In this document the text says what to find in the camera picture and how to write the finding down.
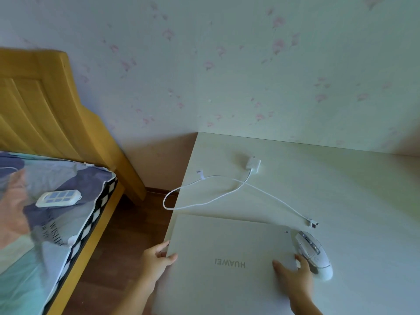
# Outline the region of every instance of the laptop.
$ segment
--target laptop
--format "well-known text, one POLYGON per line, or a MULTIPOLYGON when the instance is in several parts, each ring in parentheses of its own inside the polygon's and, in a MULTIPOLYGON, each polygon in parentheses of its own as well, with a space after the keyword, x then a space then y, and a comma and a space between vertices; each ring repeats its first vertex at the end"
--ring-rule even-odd
POLYGON ((178 253, 157 284, 152 314, 293 314, 273 270, 296 270, 290 228, 178 215, 168 255, 178 253))

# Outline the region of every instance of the huawei logo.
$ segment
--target huawei logo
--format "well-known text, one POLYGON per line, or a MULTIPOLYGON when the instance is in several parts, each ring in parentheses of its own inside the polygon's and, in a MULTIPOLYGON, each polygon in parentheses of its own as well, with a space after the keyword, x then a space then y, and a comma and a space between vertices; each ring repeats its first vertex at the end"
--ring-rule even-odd
POLYGON ((245 262, 239 262, 235 260, 232 261, 230 259, 215 259, 214 264, 230 266, 231 268, 245 268, 245 262))

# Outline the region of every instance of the mattress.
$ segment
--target mattress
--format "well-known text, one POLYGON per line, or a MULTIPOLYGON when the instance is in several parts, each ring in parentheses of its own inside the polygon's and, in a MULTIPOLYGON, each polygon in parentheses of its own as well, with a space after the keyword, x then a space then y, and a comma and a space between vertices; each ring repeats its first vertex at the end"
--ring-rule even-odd
POLYGON ((0 314, 48 310, 116 183, 106 168, 0 152, 0 314), (73 206, 35 206, 44 192, 73 189, 73 206))

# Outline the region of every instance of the white desk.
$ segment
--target white desk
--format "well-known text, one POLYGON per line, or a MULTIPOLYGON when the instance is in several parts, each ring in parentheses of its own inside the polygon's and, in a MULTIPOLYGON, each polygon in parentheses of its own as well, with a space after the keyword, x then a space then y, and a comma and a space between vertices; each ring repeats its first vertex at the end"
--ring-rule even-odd
MULTIPOLYGON (((281 203, 244 186, 206 206, 178 213, 289 225, 309 231, 334 269, 315 281, 314 301, 327 314, 417 314, 420 293, 420 158, 199 133, 183 185, 205 175, 245 179, 319 222, 314 230, 281 203)), ((237 184, 223 178, 181 190, 177 207, 212 199, 237 184)))

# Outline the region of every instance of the baseboard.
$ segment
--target baseboard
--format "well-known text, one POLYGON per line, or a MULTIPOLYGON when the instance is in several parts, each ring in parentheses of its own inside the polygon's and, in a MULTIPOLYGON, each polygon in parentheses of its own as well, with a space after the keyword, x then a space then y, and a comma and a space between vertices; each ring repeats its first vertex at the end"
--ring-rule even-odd
MULTIPOLYGON (((159 188, 150 188, 150 187, 146 187, 146 191, 151 192, 151 193, 157 193, 157 194, 168 194, 169 192, 171 192, 170 190, 159 189, 159 188)), ((178 194, 179 194, 179 191, 174 191, 174 192, 172 192, 171 195, 178 196, 178 194)))

